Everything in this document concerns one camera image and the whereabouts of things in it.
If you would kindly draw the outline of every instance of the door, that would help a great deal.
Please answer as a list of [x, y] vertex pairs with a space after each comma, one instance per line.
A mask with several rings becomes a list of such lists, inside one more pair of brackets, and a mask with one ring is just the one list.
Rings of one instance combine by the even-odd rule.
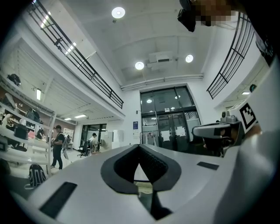
[[186, 152], [188, 134], [183, 113], [160, 115], [157, 117], [159, 145], [162, 148]]

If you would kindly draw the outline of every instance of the office chair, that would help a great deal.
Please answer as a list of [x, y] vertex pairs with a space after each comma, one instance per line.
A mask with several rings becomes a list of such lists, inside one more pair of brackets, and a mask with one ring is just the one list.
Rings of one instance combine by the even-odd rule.
[[84, 146], [83, 146], [83, 150], [77, 150], [78, 152], [80, 152], [81, 154], [77, 155], [77, 156], [80, 156], [80, 158], [82, 156], [86, 156], [86, 152], [87, 152], [87, 149], [88, 149], [88, 142], [84, 142]]

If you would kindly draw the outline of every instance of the round ceiling light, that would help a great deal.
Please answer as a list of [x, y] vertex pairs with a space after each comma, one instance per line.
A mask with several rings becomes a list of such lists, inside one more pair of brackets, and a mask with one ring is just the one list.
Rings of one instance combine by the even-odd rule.
[[112, 16], [116, 19], [122, 18], [125, 14], [126, 11], [121, 7], [114, 8], [112, 11]]
[[142, 69], [144, 68], [144, 63], [141, 62], [141, 61], [137, 62], [137, 63], [135, 64], [135, 68], [136, 68], [137, 70], [142, 70]]
[[191, 54], [189, 54], [189, 55], [185, 58], [185, 61], [186, 61], [187, 63], [192, 62], [192, 61], [193, 61], [193, 56], [192, 56]]

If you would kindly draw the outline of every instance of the black backpack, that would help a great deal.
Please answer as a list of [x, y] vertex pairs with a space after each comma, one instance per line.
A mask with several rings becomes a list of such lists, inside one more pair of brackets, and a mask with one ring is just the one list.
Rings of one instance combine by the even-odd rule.
[[45, 173], [42, 167], [38, 164], [32, 164], [29, 168], [29, 180], [30, 186], [27, 185], [24, 187], [25, 189], [34, 189], [41, 185], [46, 180]]

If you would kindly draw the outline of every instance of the railing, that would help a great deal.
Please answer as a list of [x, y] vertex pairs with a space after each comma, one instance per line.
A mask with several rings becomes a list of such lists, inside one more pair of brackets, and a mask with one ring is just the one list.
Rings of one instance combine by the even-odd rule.
[[120, 108], [123, 108], [123, 101], [102, 79], [98, 72], [92, 67], [88, 60], [75, 47], [52, 16], [43, 7], [39, 0], [33, 1], [28, 8], [29, 15], [37, 23], [40, 29], [48, 36], [52, 43], [85, 77], [87, 77], [99, 90], [108, 96]]
[[212, 99], [222, 91], [240, 67], [252, 43], [253, 36], [254, 30], [248, 16], [239, 13], [234, 38], [227, 57], [218, 75], [207, 89]]

